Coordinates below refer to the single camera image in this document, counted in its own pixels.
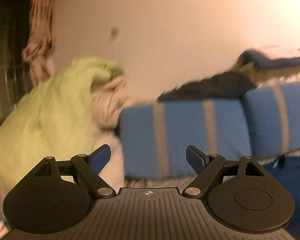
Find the pink fabric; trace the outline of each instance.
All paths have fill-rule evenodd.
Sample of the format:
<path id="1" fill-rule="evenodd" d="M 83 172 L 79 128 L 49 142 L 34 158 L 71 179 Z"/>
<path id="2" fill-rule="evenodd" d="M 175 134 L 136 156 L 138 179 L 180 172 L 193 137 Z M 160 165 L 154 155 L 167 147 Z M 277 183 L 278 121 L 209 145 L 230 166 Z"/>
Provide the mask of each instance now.
<path id="1" fill-rule="evenodd" d="M 29 21 L 30 38 L 22 58 L 30 64 L 31 82 L 36 86 L 53 72 L 47 66 L 47 57 L 54 46 L 53 0 L 31 0 Z"/>
<path id="2" fill-rule="evenodd" d="M 254 50 L 262 54 L 269 60 L 300 57 L 300 49 L 285 48 L 279 45 L 270 45 L 270 46 L 263 46 L 259 48 L 251 48 L 250 50 Z"/>

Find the white wall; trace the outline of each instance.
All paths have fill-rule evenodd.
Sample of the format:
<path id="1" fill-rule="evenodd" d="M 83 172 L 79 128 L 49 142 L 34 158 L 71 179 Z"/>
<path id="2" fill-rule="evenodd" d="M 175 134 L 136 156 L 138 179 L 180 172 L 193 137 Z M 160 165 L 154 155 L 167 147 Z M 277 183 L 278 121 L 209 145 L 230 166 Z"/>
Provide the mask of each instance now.
<path id="1" fill-rule="evenodd" d="M 115 59 L 138 98 L 221 72 L 251 46 L 300 47 L 300 0 L 56 0 L 55 8 L 55 66 Z"/>

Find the black cloth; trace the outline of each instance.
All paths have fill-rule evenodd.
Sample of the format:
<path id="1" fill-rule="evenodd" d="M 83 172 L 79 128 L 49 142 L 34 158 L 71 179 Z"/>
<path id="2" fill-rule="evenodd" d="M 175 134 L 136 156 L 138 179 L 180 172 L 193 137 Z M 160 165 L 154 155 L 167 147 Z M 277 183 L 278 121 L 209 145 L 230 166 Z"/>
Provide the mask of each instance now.
<path id="1" fill-rule="evenodd" d="M 179 89 L 163 93 L 158 100 L 239 98 L 253 88 L 256 88 L 255 85 L 247 77 L 228 71 L 199 82 L 183 84 Z"/>

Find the ribbed gray surface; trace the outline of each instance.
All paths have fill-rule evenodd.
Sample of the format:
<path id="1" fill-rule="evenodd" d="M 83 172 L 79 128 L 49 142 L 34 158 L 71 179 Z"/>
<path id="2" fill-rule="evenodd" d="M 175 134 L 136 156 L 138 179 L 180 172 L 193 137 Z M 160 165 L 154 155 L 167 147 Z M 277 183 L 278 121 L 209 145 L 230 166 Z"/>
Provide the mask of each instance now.
<path id="1" fill-rule="evenodd" d="M 268 234 L 234 231 L 214 220 L 200 200 L 181 196 L 175 188 L 122 189 L 99 200 L 82 222 L 62 232 L 33 235 L 12 231 L 4 240 L 290 240 L 280 229 Z"/>

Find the green towel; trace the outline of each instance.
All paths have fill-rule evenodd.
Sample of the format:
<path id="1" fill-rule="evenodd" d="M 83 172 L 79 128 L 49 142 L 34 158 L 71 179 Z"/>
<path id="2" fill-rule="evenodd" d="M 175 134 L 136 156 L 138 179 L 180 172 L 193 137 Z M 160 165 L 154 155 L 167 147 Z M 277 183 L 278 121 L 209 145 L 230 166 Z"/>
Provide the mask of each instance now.
<path id="1" fill-rule="evenodd" d="M 0 127 L 0 187 L 10 191 L 46 156 L 69 160 L 93 150 L 93 81 L 122 75 L 115 62 L 74 60 L 25 95 Z"/>

